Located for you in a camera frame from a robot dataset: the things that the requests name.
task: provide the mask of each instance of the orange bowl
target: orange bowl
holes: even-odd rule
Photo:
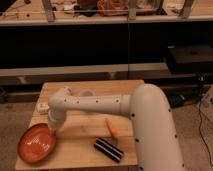
[[[26,163],[43,160],[54,149],[56,138],[45,123],[30,127],[18,143],[18,155]]]

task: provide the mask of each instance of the floor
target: floor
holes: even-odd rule
[[[0,104],[0,171],[14,170],[17,143],[28,127],[34,107],[35,102]],[[173,109],[173,117],[186,171],[212,171],[198,131],[200,118],[196,106]],[[213,155],[213,124],[204,116],[202,132]]]

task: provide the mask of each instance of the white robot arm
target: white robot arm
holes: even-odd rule
[[[163,91],[142,84],[131,95],[70,96],[68,87],[49,100],[49,125],[58,129],[67,110],[124,115],[131,118],[139,168],[144,171],[184,171],[170,106]]]

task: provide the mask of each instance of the carrot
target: carrot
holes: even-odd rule
[[[108,128],[111,136],[113,138],[117,138],[118,137],[118,131],[117,131],[116,127],[113,125],[112,120],[109,119],[109,118],[106,118],[105,122],[106,122],[107,128]]]

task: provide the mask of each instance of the cable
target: cable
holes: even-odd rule
[[[210,152],[210,149],[209,149],[209,146],[208,146],[206,140],[205,140],[204,137],[203,137],[203,133],[202,133],[202,131],[201,131],[203,119],[202,119],[202,115],[201,115],[202,112],[201,112],[201,110],[200,110],[200,107],[201,107],[201,98],[200,98],[200,101],[199,101],[199,112],[198,112],[198,114],[199,114],[199,116],[200,116],[199,133],[200,133],[201,139],[203,140],[203,143],[204,143],[205,146],[206,146],[206,149],[207,149],[207,152],[208,152],[208,155],[209,155],[209,164],[210,164],[210,166],[213,168],[211,152]]]
[[[19,6],[16,6],[16,7],[12,7],[10,9],[8,9],[6,12],[10,12],[11,10],[17,10],[18,11],[19,8],[25,7],[26,5],[27,4],[23,4],[23,5],[19,5]]]
[[[130,23],[129,18],[127,18],[127,27],[128,27],[128,56],[127,56],[127,62],[128,62],[128,71],[127,71],[127,79],[130,79],[130,44],[131,44],[131,31],[130,31]]]

